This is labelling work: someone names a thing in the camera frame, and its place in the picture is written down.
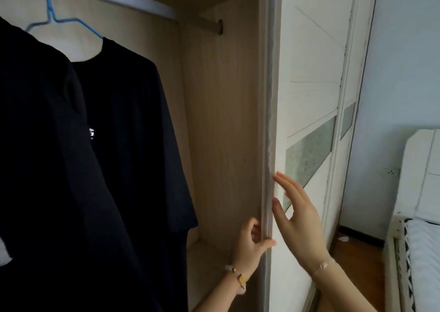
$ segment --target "forearm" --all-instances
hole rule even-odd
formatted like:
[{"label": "forearm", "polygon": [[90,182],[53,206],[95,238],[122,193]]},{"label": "forearm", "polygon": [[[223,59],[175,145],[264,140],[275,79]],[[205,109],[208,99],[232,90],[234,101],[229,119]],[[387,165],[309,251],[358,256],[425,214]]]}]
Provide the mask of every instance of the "forearm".
[{"label": "forearm", "polygon": [[337,263],[317,273],[314,281],[336,312],[376,312]]},{"label": "forearm", "polygon": [[239,288],[235,274],[228,272],[194,312],[227,312]]}]

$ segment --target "bracelet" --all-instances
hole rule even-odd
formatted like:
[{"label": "bracelet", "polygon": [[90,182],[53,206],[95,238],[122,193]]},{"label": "bracelet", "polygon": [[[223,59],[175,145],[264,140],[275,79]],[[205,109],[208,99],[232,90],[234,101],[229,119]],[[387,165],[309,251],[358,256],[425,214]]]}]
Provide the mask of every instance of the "bracelet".
[{"label": "bracelet", "polygon": [[239,291],[237,292],[237,294],[243,295],[246,292],[246,280],[245,280],[245,277],[243,276],[243,274],[240,274],[237,271],[237,268],[234,268],[231,265],[226,265],[224,268],[226,270],[231,271],[232,273],[234,273],[237,276],[237,280],[240,283],[240,288],[239,288]]},{"label": "bracelet", "polygon": [[321,270],[325,270],[329,265],[332,263],[336,263],[336,261],[332,258],[328,259],[327,261],[322,262],[322,264],[319,265],[319,268],[313,272],[311,275],[311,279],[313,279],[316,274],[318,274]]}]

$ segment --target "bed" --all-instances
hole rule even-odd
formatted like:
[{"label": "bed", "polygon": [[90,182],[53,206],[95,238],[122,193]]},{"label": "bed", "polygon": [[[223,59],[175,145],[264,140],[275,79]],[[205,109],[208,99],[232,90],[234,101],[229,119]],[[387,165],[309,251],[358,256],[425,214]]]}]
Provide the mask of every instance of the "bed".
[{"label": "bed", "polygon": [[385,242],[386,312],[440,311],[440,129],[405,147]]}]

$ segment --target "wooden floor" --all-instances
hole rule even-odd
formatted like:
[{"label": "wooden floor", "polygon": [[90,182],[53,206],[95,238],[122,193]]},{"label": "wooden floor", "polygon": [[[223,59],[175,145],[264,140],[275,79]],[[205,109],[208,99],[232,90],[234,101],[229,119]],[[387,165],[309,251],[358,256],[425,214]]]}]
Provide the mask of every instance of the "wooden floor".
[{"label": "wooden floor", "polygon": [[[382,248],[349,237],[346,243],[337,241],[333,257],[377,312],[385,312]],[[316,312],[334,312],[334,310],[327,299],[321,296]]]}]

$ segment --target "headboard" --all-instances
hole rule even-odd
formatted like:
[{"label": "headboard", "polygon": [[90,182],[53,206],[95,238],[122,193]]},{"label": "headboard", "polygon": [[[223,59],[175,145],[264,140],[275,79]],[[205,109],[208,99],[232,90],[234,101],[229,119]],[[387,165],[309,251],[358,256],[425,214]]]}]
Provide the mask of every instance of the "headboard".
[{"label": "headboard", "polygon": [[388,235],[400,237],[400,221],[409,217],[440,223],[440,129],[418,130],[407,141]]}]

